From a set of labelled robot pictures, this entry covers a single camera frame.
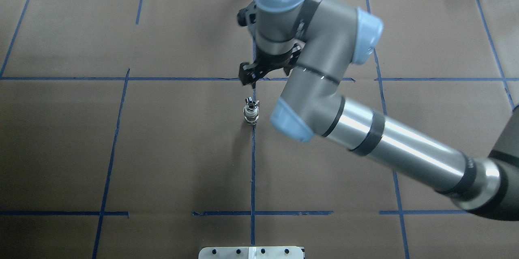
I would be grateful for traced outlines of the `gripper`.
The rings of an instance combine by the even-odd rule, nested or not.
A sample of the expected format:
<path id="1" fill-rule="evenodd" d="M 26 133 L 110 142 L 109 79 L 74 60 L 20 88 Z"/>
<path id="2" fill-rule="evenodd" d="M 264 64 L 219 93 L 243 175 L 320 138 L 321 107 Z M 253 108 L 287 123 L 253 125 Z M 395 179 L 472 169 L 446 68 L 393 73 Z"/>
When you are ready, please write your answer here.
<path id="1" fill-rule="evenodd" d="M 271 55 L 263 52 L 257 45 L 255 47 L 255 62 L 242 62 L 239 65 L 239 80 L 244 86 L 250 85 L 256 88 L 256 82 L 268 73 L 282 69 L 286 76 L 296 67 L 300 57 L 302 46 L 295 43 L 291 49 L 280 55 Z"/>

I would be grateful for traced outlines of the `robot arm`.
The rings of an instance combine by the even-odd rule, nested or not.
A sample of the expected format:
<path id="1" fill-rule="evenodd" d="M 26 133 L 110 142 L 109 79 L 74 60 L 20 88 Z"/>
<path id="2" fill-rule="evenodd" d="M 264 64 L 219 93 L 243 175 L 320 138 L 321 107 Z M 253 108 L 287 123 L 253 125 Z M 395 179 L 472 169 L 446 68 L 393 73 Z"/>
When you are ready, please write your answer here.
<path id="1" fill-rule="evenodd" d="M 382 19 L 339 0 L 252 0 L 239 10 L 255 47 L 239 65 L 243 86 L 276 70 L 286 83 L 270 114 L 281 134 L 301 143 L 322 137 L 371 159 L 482 218 L 518 221 L 518 106 L 485 157 L 476 157 L 340 91 L 347 69 L 364 64 Z"/>

